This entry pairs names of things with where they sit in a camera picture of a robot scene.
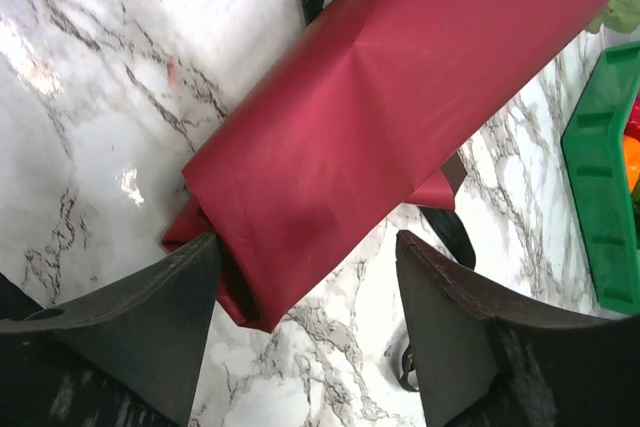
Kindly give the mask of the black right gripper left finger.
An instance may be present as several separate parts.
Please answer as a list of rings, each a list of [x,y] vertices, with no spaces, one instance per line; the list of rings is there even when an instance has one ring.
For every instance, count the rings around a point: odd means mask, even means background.
[[[219,278],[213,233],[52,308],[3,278],[2,425],[187,425]]]

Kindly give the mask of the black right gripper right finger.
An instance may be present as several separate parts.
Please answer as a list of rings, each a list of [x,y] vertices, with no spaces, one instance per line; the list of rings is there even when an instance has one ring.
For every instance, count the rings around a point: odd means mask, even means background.
[[[430,426],[635,426],[639,320],[521,295],[410,231],[396,271]]]

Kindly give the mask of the red wrapping paper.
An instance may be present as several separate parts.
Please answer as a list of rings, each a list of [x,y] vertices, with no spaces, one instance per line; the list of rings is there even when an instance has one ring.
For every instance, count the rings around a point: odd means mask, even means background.
[[[272,331],[609,0],[334,0],[186,164],[163,236],[222,240],[219,303]]]

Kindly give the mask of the black ribbon with gold text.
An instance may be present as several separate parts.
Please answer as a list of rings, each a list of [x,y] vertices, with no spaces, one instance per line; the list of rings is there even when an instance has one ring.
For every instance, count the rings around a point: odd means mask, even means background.
[[[306,24],[310,24],[322,12],[327,0],[301,1],[305,22]],[[445,163],[445,178],[453,193],[458,191],[466,176],[467,171],[459,155],[454,154]],[[420,206],[419,210],[453,258],[459,264],[474,270],[476,266],[476,252],[459,215],[454,210],[437,209],[427,206]],[[419,391],[415,356],[411,348],[410,340],[407,340],[406,347],[402,353],[398,382],[405,391]]]

